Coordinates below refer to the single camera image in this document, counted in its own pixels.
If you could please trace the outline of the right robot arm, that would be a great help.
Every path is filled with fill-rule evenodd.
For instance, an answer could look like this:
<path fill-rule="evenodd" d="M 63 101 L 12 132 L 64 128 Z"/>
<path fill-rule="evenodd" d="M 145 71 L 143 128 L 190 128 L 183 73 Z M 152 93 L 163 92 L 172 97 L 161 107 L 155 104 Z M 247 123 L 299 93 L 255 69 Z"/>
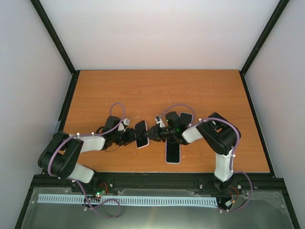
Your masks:
<path fill-rule="evenodd" d="M 215 152 L 213 185 L 219 191 L 227 189 L 233 179 L 234 154 L 241 138 L 238 128 L 217 112 L 194 125 L 186 123 L 175 111 L 167 113 L 165 119 L 167 125 L 157 117 L 156 125 L 143 132 L 142 136 L 155 142 L 173 140 L 181 145 L 203 138 Z"/>

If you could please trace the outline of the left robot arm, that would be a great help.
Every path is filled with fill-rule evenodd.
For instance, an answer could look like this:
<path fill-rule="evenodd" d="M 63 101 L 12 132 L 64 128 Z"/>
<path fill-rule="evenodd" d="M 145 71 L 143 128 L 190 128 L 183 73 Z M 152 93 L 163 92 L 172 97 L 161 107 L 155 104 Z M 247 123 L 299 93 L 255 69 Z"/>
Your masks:
<path fill-rule="evenodd" d="M 136 133 L 129 128 L 129 119 L 109 116 L 105 125 L 88 135 L 69 135 L 58 131 L 38 159 L 38 166 L 50 176 L 60 179 L 78 180 L 89 192 L 98 189 L 99 180 L 94 177 L 95 170 L 81 165 L 81 153 L 105 151 L 113 144 L 126 146 L 136 140 Z"/>

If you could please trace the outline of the small green led board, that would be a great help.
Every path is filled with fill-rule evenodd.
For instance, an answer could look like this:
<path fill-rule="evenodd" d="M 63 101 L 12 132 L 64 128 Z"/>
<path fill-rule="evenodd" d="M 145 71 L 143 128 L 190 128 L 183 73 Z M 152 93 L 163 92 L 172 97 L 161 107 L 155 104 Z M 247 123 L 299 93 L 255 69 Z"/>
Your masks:
<path fill-rule="evenodd" d="M 107 192 L 108 192 L 107 190 L 97 191 L 96 194 L 95 194 L 95 196 L 96 196 L 97 198 L 101 198 L 102 196 L 106 195 Z"/>

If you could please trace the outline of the left black frame post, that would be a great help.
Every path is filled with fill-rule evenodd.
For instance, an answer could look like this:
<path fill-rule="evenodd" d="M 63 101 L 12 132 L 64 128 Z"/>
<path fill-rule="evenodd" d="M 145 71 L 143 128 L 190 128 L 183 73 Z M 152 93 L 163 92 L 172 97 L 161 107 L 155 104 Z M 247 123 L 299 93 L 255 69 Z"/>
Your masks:
<path fill-rule="evenodd" d="M 71 75 L 75 75 L 77 70 L 74 68 L 50 18 L 48 17 L 42 3 L 40 0 L 30 0 L 32 6 L 34 7 L 37 15 L 39 16 L 43 26 L 45 27 L 46 31 L 48 32 L 50 38 L 52 39 L 55 47 L 57 48 L 62 60 L 64 61 L 66 67 L 68 68 Z"/>

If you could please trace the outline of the black frame post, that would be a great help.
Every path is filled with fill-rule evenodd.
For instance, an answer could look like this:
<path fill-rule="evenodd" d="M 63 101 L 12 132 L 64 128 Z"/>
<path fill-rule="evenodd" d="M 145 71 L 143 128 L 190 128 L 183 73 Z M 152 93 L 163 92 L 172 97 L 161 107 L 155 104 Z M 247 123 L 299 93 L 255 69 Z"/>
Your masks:
<path fill-rule="evenodd" d="M 249 56 L 247 57 L 243 67 L 240 70 L 241 77 L 245 77 L 246 73 L 250 69 L 251 65 L 253 64 L 254 60 L 256 59 L 257 55 L 259 54 L 261 48 L 263 47 L 264 43 L 266 42 L 267 38 L 269 37 L 271 31 L 275 27 L 276 23 L 280 19 L 282 13 L 286 9 L 290 0 L 280 0 L 275 7 L 273 13 L 271 14 L 267 24 L 265 25 L 263 31 L 261 32 L 258 40 L 256 41 L 253 49 L 251 50 Z"/>
<path fill-rule="evenodd" d="M 46 31 L 48 32 L 50 38 L 52 39 L 55 47 L 57 48 L 62 60 L 64 61 L 66 67 L 68 68 L 71 75 L 75 75 L 77 70 L 74 68 L 50 18 L 48 17 L 42 3 L 40 0 L 30 0 L 32 6 L 34 7 L 37 15 L 39 16 L 43 26 L 45 27 Z"/>

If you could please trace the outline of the right black frame post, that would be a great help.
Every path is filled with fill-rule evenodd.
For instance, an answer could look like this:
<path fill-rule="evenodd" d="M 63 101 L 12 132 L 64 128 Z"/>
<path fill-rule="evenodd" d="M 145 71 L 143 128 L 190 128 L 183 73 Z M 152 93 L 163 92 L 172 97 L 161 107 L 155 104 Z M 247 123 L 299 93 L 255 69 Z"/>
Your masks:
<path fill-rule="evenodd" d="M 275 7 L 273 13 L 271 14 L 267 24 L 265 25 L 263 31 L 261 32 L 258 40 L 256 41 L 253 49 L 251 50 L 249 56 L 247 57 L 243 67 L 240 70 L 241 77 L 245 77 L 246 73 L 250 69 L 251 65 L 253 64 L 254 60 L 256 59 L 257 55 L 259 54 L 261 48 L 263 47 L 264 43 L 266 42 L 267 38 L 269 37 L 271 31 L 275 27 L 276 23 L 280 19 L 282 13 L 286 9 L 290 0 L 280 0 Z"/>

